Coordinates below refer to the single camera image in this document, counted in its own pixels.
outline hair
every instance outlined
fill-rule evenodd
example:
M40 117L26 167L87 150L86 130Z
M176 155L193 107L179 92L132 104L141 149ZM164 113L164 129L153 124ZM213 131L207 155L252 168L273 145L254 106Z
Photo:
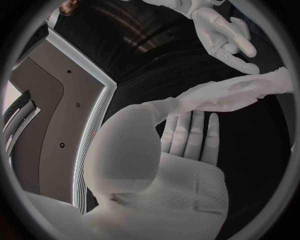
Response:
M66 13L65 10L62 7L59 7L60 15L63 15L63 16L73 15L77 11L77 9L79 8L81 2L82 2L81 0L77 0L77 2L75 4L73 4L73 6L72 6L72 11L69 12L69 13Z

